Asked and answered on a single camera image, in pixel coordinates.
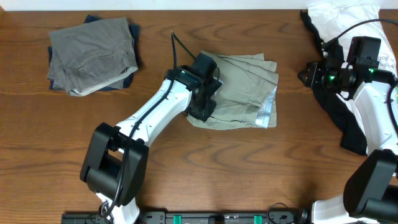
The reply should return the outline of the khaki green shorts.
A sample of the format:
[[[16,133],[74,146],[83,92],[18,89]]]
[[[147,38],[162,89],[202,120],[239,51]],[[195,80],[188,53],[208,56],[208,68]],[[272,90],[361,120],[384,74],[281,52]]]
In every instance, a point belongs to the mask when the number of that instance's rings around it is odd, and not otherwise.
[[[220,78],[222,86],[212,97],[216,108],[206,121],[187,116],[193,126],[213,130],[277,126],[277,62],[265,60],[263,53],[222,55],[204,50],[202,53],[217,63],[220,71],[215,76]]]

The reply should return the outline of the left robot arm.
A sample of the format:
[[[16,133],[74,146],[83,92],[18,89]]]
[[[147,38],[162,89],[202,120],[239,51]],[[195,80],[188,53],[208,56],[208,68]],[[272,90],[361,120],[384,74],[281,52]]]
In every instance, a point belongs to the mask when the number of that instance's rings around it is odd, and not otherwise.
[[[145,179],[151,144],[180,113],[206,121],[216,106],[211,97],[221,86],[219,68],[168,70],[159,90],[138,111],[115,126],[101,123],[94,130],[80,179],[101,200],[99,219],[136,222],[140,214],[136,196]]]

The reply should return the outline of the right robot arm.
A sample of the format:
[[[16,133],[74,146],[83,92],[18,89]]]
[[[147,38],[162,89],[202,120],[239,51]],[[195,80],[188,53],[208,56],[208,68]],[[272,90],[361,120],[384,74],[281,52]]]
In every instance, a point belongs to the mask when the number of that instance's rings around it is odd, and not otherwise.
[[[353,100],[368,145],[368,157],[348,179],[343,194],[313,203],[310,223],[397,223],[396,79],[377,62],[359,60],[348,68],[325,68],[313,62],[298,73],[312,89],[347,91]]]

